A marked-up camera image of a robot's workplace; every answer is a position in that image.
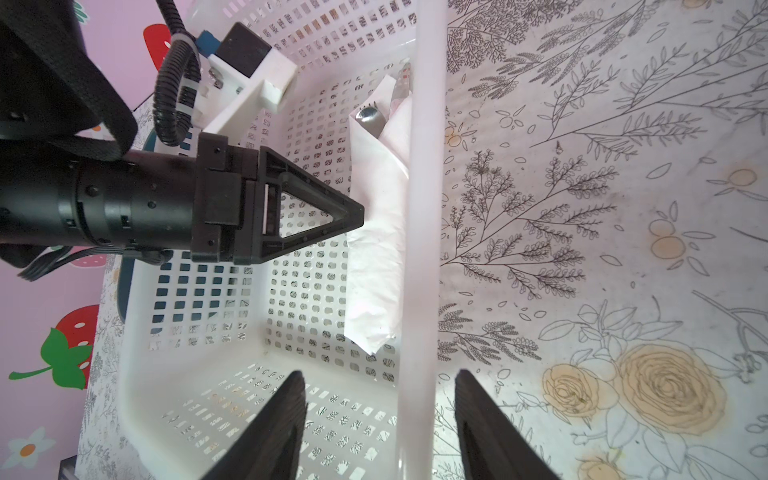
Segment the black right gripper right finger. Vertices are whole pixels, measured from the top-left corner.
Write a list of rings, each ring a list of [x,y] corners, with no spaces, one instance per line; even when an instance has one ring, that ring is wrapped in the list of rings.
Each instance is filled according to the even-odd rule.
[[[455,419],[467,479],[558,479],[465,369],[455,378]]]

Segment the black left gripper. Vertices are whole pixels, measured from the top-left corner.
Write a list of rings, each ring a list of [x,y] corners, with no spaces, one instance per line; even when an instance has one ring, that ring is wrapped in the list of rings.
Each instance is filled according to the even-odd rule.
[[[333,221],[286,237],[264,217],[264,185]],[[1,149],[1,259],[28,264],[53,246],[185,250],[196,262],[263,264],[364,224],[364,207],[262,146],[205,134],[194,158],[131,151],[115,161],[52,145]]]

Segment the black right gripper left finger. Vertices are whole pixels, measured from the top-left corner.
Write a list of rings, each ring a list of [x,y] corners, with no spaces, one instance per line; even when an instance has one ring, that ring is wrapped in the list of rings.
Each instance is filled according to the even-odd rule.
[[[293,371],[203,479],[296,478],[306,414],[305,379]]]

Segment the white paper napkin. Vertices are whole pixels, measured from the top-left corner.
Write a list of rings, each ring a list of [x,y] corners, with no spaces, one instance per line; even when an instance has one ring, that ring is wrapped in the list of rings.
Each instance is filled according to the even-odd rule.
[[[347,235],[344,334],[368,355],[399,334],[403,312],[412,101],[391,113],[395,88],[387,75],[364,101],[386,119],[380,136],[349,115],[350,197],[364,207],[364,223]]]

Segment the white perforated plastic basket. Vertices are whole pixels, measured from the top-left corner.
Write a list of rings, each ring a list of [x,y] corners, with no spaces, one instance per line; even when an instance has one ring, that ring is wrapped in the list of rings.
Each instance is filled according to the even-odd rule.
[[[300,478],[430,478],[446,4],[198,1],[185,23],[217,38],[242,23],[298,66],[286,105],[252,114],[242,142],[274,148],[340,192],[356,179],[351,112],[412,66],[401,328],[374,354],[345,336],[353,276],[344,236],[256,266],[203,266],[184,253],[167,268],[139,265],[118,377],[127,439],[154,477],[199,479],[300,371],[308,408]]]

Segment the silver spoon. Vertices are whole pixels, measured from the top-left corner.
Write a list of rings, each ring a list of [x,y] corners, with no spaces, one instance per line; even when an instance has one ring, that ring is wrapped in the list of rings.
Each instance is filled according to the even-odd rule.
[[[363,106],[354,115],[354,120],[376,139],[380,137],[387,123],[386,116],[375,102]]]

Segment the silver table knife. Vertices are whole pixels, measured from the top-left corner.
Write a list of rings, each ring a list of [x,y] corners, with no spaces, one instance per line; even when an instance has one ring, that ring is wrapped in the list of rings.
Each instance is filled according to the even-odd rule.
[[[390,99],[389,117],[392,117],[405,99],[412,92],[412,67],[406,61],[395,77],[395,84]]]

